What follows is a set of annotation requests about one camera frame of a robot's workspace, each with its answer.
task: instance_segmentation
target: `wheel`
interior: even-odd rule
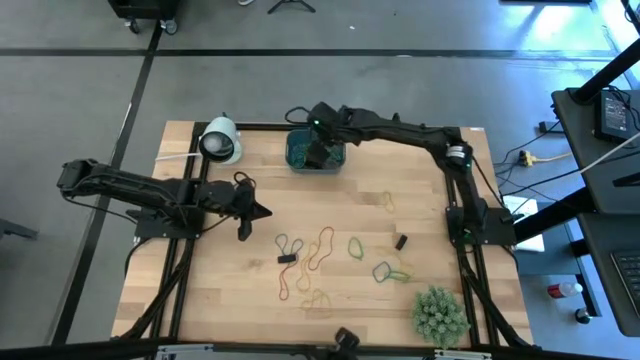
[[[589,315],[586,308],[576,310],[573,315],[580,324],[588,324],[591,321],[591,315]]]
[[[129,28],[129,30],[131,30],[132,33],[140,34],[140,28],[138,27],[136,19],[127,20],[124,24]]]
[[[178,23],[175,20],[163,21],[161,25],[167,35],[173,35],[178,32]]]

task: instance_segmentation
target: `concrete floor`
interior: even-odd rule
[[[122,169],[151,173],[167,120],[209,120],[224,111],[236,121],[277,122],[289,108],[318,101],[387,115],[397,111],[406,121],[485,127],[497,162],[508,149],[533,138],[538,122],[553,120],[552,91],[581,85],[606,62],[495,59],[495,50],[610,49],[601,28],[604,20],[588,6],[310,2],[318,9],[315,15],[296,5],[266,15],[275,0],[258,0],[247,8],[233,0],[185,0],[178,15],[180,30],[163,35],[159,48],[490,51],[467,58],[156,57]],[[6,0],[0,13],[0,49],[144,49],[152,23],[141,25],[142,34],[129,33],[106,2]],[[142,60],[0,57],[0,217],[40,231],[35,242],[14,237],[0,241],[5,290],[0,294],[0,348],[41,345],[49,339],[89,217],[88,211],[60,198],[55,188],[60,165],[86,157],[109,161]],[[625,87],[623,79],[616,84]],[[569,146],[563,137],[549,136],[527,149],[546,157]],[[528,184],[575,167],[566,158],[518,169],[512,180]],[[561,197],[581,185],[575,176],[537,189]],[[70,342],[109,337],[132,234],[132,225],[107,217]],[[596,277],[590,269],[590,277]],[[596,288],[605,316],[583,326],[568,320],[568,314],[583,306],[575,303],[579,299],[552,302],[544,295],[541,289],[555,280],[521,281],[538,345],[617,357],[640,353],[640,340],[617,332],[601,286]],[[561,336],[554,336],[560,331]],[[597,343],[595,338],[618,346],[604,348],[600,344],[605,340]]]

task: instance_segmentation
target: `artificial plant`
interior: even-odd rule
[[[426,293],[416,293],[411,316],[416,332],[443,349],[458,344],[470,327],[463,307],[441,287],[430,286]]]

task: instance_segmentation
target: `white cable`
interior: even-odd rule
[[[569,156],[571,154],[572,154],[571,152],[568,152],[568,153],[565,153],[565,154],[562,154],[562,155],[554,156],[552,158],[546,158],[546,159],[544,159],[544,158],[535,158],[535,160],[533,162],[547,162],[547,161],[560,160],[560,159],[565,158],[565,157],[567,157],[567,156]]]
[[[189,156],[202,156],[202,154],[200,154],[200,153],[189,153],[189,154],[179,154],[179,155],[160,156],[160,157],[157,157],[157,158],[156,158],[156,161],[171,160],[171,159],[178,159],[178,158],[182,158],[182,157],[189,157]]]
[[[535,198],[535,197],[536,197],[536,195],[538,195],[538,194],[533,194],[533,195],[529,196],[529,197],[527,198],[527,200],[523,201],[523,202],[522,202],[522,204],[520,204],[520,206],[518,206],[518,207],[517,207],[515,210],[513,210],[511,213],[512,213],[512,214],[515,214],[515,213],[516,213],[516,211],[520,210],[520,208],[521,208],[521,207],[523,207],[523,206],[524,206],[524,204],[528,203],[528,202],[529,202],[529,200],[532,200],[533,198]]]
[[[626,146],[628,143],[630,143],[633,140],[635,140],[638,136],[640,136],[640,132],[638,132],[637,134],[633,135],[632,137],[630,137],[627,141],[623,142],[622,144],[614,147],[611,151],[609,151],[608,153],[602,155],[598,160],[596,160],[596,161],[592,162],[591,164],[587,165],[586,167],[584,167],[582,170],[580,170],[580,174],[582,174],[585,171],[591,169],[592,167],[598,165],[602,160],[608,158],[609,155],[611,155],[614,152],[618,151],[620,148]]]

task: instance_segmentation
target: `extension cord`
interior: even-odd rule
[[[544,159],[544,158],[537,158],[537,157],[531,155],[531,152],[529,152],[527,150],[520,150],[520,153],[518,154],[517,164],[520,165],[520,166],[524,166],[524,167],[532,167],[533,164],[537,163],[537,162],[549,162],[549,161],[554,161],[554,160],[560,160],[560,159],[565,158],[565,157],[567,157],[569,155],[571,155],[571,152],[564,153],[564,154],[558,155],[558,156],[554,156],[552,158]]]

